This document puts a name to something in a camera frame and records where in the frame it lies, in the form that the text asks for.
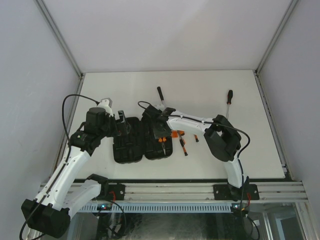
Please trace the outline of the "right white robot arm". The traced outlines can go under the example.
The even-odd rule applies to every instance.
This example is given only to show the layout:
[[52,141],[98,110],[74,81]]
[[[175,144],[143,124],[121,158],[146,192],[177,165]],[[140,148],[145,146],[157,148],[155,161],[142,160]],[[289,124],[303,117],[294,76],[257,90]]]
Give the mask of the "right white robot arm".
[[168,137],[173,131],[203,135],[211,154],[223,162],[227,174],[227,189],[234,201],[248,193],[240,154],[250,144],[250,137],[244,131],[232,126],[226,117],[218,114],[215,118],[203,118],[184,114],[175,108],[164,110],[153,105],[144,107],[144,113],[151,118],[155,138]]

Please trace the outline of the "black plastic tool case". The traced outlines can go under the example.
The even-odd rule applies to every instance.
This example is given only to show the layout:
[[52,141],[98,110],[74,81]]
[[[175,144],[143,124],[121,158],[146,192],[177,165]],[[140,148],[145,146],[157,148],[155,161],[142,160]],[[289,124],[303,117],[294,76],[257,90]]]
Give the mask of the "black plastic tool case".
[[164,145],[154,138],[151,120],[143,117],[129,117],[130,132],[113,139],[113,159],[118,164],[139,162],[143,157],[160,160],[173,154],[173,141],[167,137]]

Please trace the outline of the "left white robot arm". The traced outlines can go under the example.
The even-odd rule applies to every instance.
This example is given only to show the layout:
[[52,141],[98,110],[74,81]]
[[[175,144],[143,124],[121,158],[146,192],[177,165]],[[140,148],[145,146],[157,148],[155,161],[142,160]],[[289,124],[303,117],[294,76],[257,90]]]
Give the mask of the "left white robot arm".
[[78,191],[71,195],[68,191],[103,138],[125,136],[130,132],[124,112],[120,110],[118,115],[119,119],[115,119],[104,107],[98,106],[87,111],[85,121],[69,137],[67,151],[47,184],[33,200],[22,203],[24,226],[58,239],[67,231],[73,216],[90,200],[109,197],[108,178],[95,173],[87,177]]

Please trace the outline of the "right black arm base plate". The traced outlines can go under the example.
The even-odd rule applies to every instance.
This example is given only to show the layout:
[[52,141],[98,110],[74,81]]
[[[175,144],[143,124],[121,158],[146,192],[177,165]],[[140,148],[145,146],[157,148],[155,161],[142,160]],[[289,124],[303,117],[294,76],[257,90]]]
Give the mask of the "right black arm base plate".
[[217,201],[232,200],[236,202],[240,201],[241,199],[249,200],[249,197],[251,200],[260,199],[258,187],[256,184],[249,184],[244,187],[244,190],[242,190],[242,188],[236,188],[228,184],[214,184],[213,194],[214,199]]

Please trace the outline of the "orange handled needle-nose pliers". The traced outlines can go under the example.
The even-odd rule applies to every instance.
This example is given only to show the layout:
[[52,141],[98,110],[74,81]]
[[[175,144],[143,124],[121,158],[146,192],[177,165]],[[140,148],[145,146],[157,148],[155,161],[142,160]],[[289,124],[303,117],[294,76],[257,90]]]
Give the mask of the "orange handled needle-nose pliers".
[[161,144],[163,154],[166,155],[166,142],[167,142],[167,138],[166,138],[166,137],[160,137],[160,138],[158,139],[158,142]]

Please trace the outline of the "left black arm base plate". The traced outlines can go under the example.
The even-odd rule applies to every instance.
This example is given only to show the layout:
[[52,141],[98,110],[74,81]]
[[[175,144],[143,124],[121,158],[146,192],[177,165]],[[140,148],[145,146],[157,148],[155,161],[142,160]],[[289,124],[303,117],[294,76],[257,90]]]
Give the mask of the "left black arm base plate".
[[123,201],[125,198],[126,186],[124,184],[106,184],[101,187],[97,200]]

